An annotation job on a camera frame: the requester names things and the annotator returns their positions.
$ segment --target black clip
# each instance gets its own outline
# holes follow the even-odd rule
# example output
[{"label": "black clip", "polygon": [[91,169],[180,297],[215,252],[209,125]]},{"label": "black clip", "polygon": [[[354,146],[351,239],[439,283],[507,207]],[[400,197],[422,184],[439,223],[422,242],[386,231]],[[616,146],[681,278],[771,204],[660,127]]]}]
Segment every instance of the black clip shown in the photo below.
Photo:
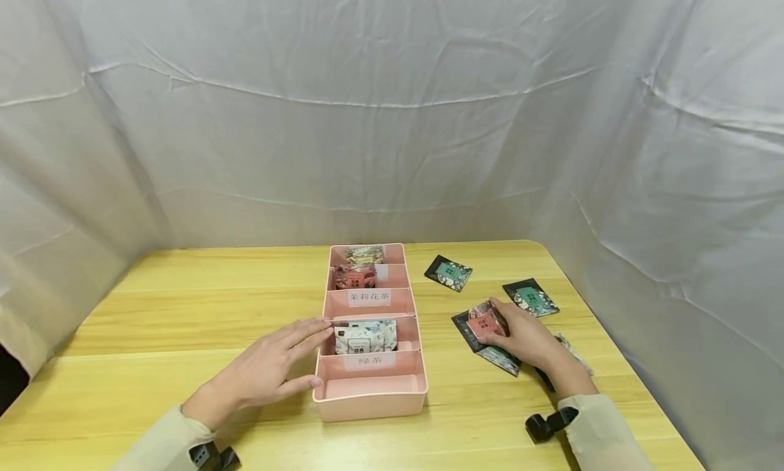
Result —
[{"label": "black clip", "polygon": [[537,413],[528,417],[528,420],[525,421],[525,428],[528,430],[528,434],[531,434],[534,442],[546,442],[556,432],[569,426],[579,414],[579,410],[573,407],[562,408],[547,417],[547,420]]},{"label": "black clip", "polygon": [[199,471],[234,471],[241,466],[239,456],[231,447],[218,453],[214,442],[197,445],[189,450],[188,454]]}]

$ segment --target wrist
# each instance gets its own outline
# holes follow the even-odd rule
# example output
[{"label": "wrist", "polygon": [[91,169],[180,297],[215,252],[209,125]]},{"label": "wrist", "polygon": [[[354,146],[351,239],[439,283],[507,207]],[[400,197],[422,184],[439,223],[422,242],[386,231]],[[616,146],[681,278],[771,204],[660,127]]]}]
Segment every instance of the wrist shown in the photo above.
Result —
[{"label": "wrist", "polygon": [[242,405],[217,378],[202,384],[182,404],[182,415],[199,421],[213,432],[217,431]]}]

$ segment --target sleeve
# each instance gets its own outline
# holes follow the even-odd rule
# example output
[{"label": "sleeve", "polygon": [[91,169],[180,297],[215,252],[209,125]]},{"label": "sleeve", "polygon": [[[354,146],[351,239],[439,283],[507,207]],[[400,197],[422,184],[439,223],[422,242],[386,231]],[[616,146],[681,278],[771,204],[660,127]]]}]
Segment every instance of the sleeve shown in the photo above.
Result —
[{"label": "sleeve", "polygon": [[558,403],[558,409],[563,407],[579,410],[577,418],[566,427],[566,435],[580,470],[654,470],[623,415],[607,395],[574,395]]},{"label": "sleeve", "polygon": [[195,471],[188,451],[214,438],[205,425],[184,417],[178,405],[156,421],[110,471]]}]

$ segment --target wooden table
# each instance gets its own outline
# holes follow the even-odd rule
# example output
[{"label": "wooden table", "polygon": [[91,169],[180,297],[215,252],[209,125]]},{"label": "wooden table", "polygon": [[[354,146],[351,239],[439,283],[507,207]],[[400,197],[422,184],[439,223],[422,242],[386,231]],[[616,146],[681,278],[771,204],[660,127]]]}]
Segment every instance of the wooden table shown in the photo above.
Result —
[{"label": "wooden table", "polygon": [[[328,247],[164,250],[139,260],[0,419],[7,470],[105,470],[166,410],[255,338],[318,316]],[[423,276],[436,254],[474,267],[462,293]],[[541,245],[409,244],[429,395],[421,415],[323,424],[310,394],[237,415],[221,432],[246,470],[578,470],[564,439],[524,421],[552,403],[530,372],[472,354],[450,316],[536,277],[561,306],[542,321],[596,371],[659,471],[702,470]],[[297,371],[313,372],[314,359]]]}]

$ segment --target black tea packet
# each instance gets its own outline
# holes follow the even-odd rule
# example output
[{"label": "black tea packet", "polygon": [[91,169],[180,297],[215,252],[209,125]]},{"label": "black tea packet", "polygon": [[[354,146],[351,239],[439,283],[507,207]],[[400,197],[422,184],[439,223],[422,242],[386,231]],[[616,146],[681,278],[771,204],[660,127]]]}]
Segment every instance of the black tea packet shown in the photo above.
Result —
[{"label": "black tea packet", "polygon": [[518,280],[503,287],[514,304],[536,317],[561,311],[536,280]]},{"label": "black tea packet", "polygon": [[520,359],[517,359],[517,357],[511,353],[506,352],[503,348],[482,345],[479,340],[476,339],[476,333],[479,333],[481,336],[490,331],[494,331],[499,335],[509,335],[509,328],[506,326],[506,320],[504,320],[504,317],[492,306],[490,301],[482,302],[468,311],[463,311],[458,315],[453,316],[452,321],[460,331],[460,335],[465,339],[465,343],[468,343],[472,352],[495,366],[504,369],[504,371],[514,375],[514,377],[517,377],[517,374],[520,374],[520,367],[522,365]]},{"label": "black tea packet", "polygon": [[438,282],[440,285],[460,292],[473,271],[474,269],[470,267],[450,261],[442,255],[437,255],[433,263],[427,267],[425,276],[430,280]]}]

